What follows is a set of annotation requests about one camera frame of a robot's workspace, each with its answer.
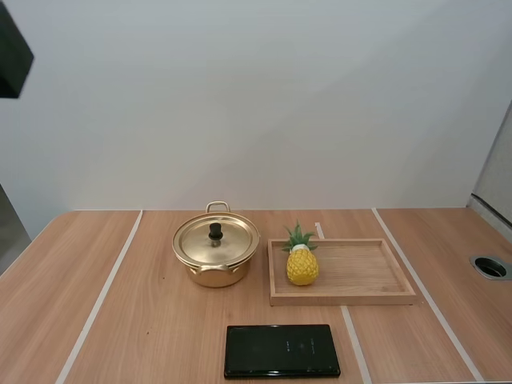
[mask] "white wall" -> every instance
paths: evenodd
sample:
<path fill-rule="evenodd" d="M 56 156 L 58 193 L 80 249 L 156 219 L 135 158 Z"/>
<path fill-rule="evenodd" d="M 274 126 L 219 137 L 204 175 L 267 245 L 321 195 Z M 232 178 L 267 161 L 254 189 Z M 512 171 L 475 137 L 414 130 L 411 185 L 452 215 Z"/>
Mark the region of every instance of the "white wall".
<path fill-rule="evenodd" d="M 512 99 L 512 2 L 6 0 L 31 236 L 79 208 L 463 206 Z"/>

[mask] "pot lid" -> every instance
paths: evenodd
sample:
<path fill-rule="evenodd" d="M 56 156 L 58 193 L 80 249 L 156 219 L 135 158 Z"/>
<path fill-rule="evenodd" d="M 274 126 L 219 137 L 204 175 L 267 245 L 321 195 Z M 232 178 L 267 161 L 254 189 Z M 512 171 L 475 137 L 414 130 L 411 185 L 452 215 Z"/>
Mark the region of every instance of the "pot lid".
<path fill-rule="evenodd" d="M 210 212 L 213 205 L 224 205 L 227 212 Z M 258 243 L 259 232 L 250 220 L 231 213 L 225 202 L 211 202 L 205 214 L 178 229 L 173 248 L 188 266 L 236 266 L 253 255 Z"/>

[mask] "pineapple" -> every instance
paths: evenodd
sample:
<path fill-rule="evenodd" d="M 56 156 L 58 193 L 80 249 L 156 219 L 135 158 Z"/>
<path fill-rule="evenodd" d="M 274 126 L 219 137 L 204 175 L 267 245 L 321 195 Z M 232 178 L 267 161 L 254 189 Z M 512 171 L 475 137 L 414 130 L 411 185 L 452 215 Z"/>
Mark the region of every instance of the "pineapple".
<path fill-rule="evenodd" d="M 286 230 L 290 234 L 290 240 L 283 247 L 283 250 L 290 252 L 286 264 L 286 274 L 296 286 L 307 286 L 318 277 L 317 259 L 311 253 L 316 246 L 308 245 L 313 232 L 302 234 L 298 221 L 293 233 L 288 228 Z"/>

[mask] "gold pot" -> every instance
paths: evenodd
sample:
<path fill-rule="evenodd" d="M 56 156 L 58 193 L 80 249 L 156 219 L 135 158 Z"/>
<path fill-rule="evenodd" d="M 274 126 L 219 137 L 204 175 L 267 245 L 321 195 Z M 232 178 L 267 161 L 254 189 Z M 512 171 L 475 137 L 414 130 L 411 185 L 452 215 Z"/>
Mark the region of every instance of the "gold pot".
<path fill-rule="evenodd" d="M 225 212 L 210 212 L 222 205 Z M 202 286 L 230 286 L 249 270 L 259 244 L 256 226 L 234 214 L 226 202 L 211 202 L 206 212 L 185 222 L 174 234 L 173 250 L 188 275 Z"/>

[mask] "black smartphone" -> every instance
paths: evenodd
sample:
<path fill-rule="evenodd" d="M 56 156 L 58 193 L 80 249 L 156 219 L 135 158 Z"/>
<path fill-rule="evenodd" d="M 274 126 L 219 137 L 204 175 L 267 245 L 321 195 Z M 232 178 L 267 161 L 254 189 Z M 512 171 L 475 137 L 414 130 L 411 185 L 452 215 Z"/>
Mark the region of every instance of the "black smartphone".
<path fill-rule="evenodd" d="M 226 378 L 315 378 L 340 373 L 326 324 L 227 327 Z"/>

